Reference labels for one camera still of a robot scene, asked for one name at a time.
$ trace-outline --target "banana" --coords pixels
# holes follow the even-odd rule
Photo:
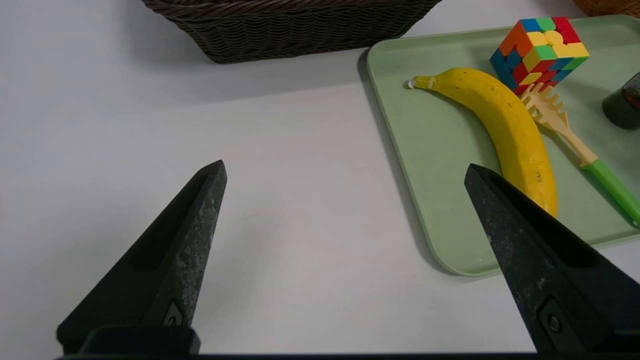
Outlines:
[[[522,101],[507,86],[480,70],[459,67],[416,76],[409,87],[438,92],[473,111],[489,132],[504,178],[557,216],[556,183],[545,144]]]

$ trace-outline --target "blue sticker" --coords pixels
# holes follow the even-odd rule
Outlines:
[[[505,61],[506,61],[506,59],[504,58],[504,56],[500,52],[500,49],[497,49],[495,51],[495,53],[493,53],[493,55],[491,55],[491,64],[493,65],[493,67],[496,67],[496,64],[504,63]]]
[[[531,33],[533,31],[542,32],[542,28],[540,27],[540,24],[538,24],[538,21],[536,19],[524,19],[522,20],[522,26],[528,33]]]
[[[520,56],[520,54],[518,54],[518,50],[513,49],[513,51],[511,51],[511,53],[509,53],[509,56],[507,57],[507,66],[509,66],[509,68],[513,70],[521,61],[522,57]]]
[[[513,75],[509,74],[507,76],[505,76],[504,79],[500,79],[500,81],[507,85],[508,88],[511,89],[511,91],[516,90],[516,88],[518,87],[518,84],[516,83],[516,79],[513,78]]]
[[[573,58],[561,58],[556,60],[556,62],[553,63],[553,65],[551,65],[549,67],[550,71],[558,71],[558,70],[562,70],[563,67],[565,67],[568,63],[571,62],[571,60],[573,60]]]
[[[564,80],[564,78],[566,78],[567,76],[569,76],[569,74],[571,74],[573,72],[573,70],[563,70],[563,71],[559,71],[556,76],[554,76],[553,79],[551,79],[551,81],[557,83],[558,81],[562,81]]]

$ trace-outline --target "green sticker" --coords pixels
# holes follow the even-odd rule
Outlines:
[[[538,26],[542,29],[542,31],[550,31],[556,29],[556,24],[550,17],[541,17],[540,19],[536,19],[536,21],[538,21]]]
[[[540,61],[558,59],[558,57],[556,56],[556,52],[549,45],[536,46],[536,52],[538,53]]]
[[[570,61],[568,64],[566,64],[562,69],[563,70],[575,70],[578,68],[578,66],[582,65],[582,63],[585,62],[585,60],[587,60],[588,58],[575,58],[572,61]]]

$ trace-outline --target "basket rim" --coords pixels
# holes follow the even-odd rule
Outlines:
[[[167,19],[184,24],[258,13],[290,12],[344,5],[420,3],[432,8],[442,0],[191,0],[193,4],[177,4],[179,1],[181,0],[142,0],[147,8]]]

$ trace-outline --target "tray rim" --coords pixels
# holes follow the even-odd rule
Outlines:
[[[627,22],[635,22],[635,26],[638,25],[638,23],[640,23],[640,19],[635,18],[631,15],[625,15],[625,14],[614,14],[614,15],[604,15],[604,16],[599,16],[596,17],[597,19],[619,19],[620,21],[627,21]],[[572,23],[575,22],[588,22],[588,21],[592,21],[592,17],[583,17],[583,18],[578,18],[578,19],[570,19],[570,21]],[[422,216],[422,213],[420,211],[420,209],[417,206],[417,199],[415,197],[415,194],[413,192],[413,187],[411,186],[409,179],[407,177],[406,174],[406,169],[404,168],[404,163],[401,161],[401,155],[398,153],[398,149],[397,149],[397,144],[396,144],[396,138],[393,135],[393,132],[389,126],[389,122],[388,122],[388,117],[387,117],[387,111],[385,110],[384,105],[381,102],[380,99],[380,93],[378,92],[378,84],[374,81],[374,71],[372,70],[371,67],[371,56],[375,56],[376,53],[382,51],[380,50],[380,47],[383,47],[384,45],[386,45],[389,42],[393,42],[393,43],[398,43],[398,42],[406,42],[406,41],[415,41],[418,39],[429,39],[429,38],[436,38],[436,37],[448,37],[448,36],[453,36],[453,35],[461,35],[461,34],[468,34],[468,33],[483,33],[483,32],[491,32],[491,31],[495,31],[495,30],[502,30],[502,29],[510,29],[512,28],[512,26],[500,26],[497,28],[485,28],[485,29],[475,29],[475,30],[466,30],[466,31],[455,31],[452,33],[439,33],[439,34],[430,34],[430,35],[422,35],[422,36],[416,36],[416,37],[407,37],[407,38],[396,38],[396,39],[388,39],[388,40],[383,40],[381,42],[376,43],[375,45],[373,45],[368,53],[367,53],[367,73],[369,75],[369,81],[371,82],[372,86],[373,86],[373,90],[376,94],[376,100],[378,101],[378,106],[380,107],[380,110],[382,111],[382,114],[385,118],[385,123],[387,125],[387,131],[389,131],[389,135],[391,137],[391,140],[393,141],[394,144],[394,150],[395,150],[395,154],[398,157],[398,160],[400,160],[400,166],[402,168],[403,171],[403,177],[404,177],[404,181],[407,184],[407,187],[409,188],[409,192],[411,193],[411,198],[413,201],[413,208],[416,210],[416,212],[418,213],[418,218],[420,219],[420,226],[422,227],[422,232],[425,235],[426,238],[426,242],[427,245],[429,247],[429,251],[431,251],[431,253],[433,254],[433,257],[438,261],[438,263],[440,265],[442,265],[447,271],[449,271],[450,273],[454,274],[454,275],[462,275],[462,276],[467,276],[467,277],[482,277],[482,276],[487,276],[487,275],[492,275],[492,274],[497,274],[500,272],[500,266],[496,266],[495,268],[491,268],[489,270],[485,270],[485,271],[480,271],[480,272],[467,272],[467,271],[462,271],[462,270],[458,270],[455,269],[451,266],[449,266],[438,254],[438,252],[434,249],[434,246],[432,245],[431,242],[431,237],[429,236],[429,230],[428,227],[426,226],[426,224],[424,223],[424,219],[425,217]],[[638,234],[631,234],[631,235],[627,235],[627,236],[622,236],[613,240],[609,240],[609,241],[604,241],[602,243],[597,243],[594,245],[591,245],[593,248],[595,249],[606,249],[612,246],[615,246],[619,243],[623,243],[626,241],[630,241],[636,238],[640,238],[640,233]]]

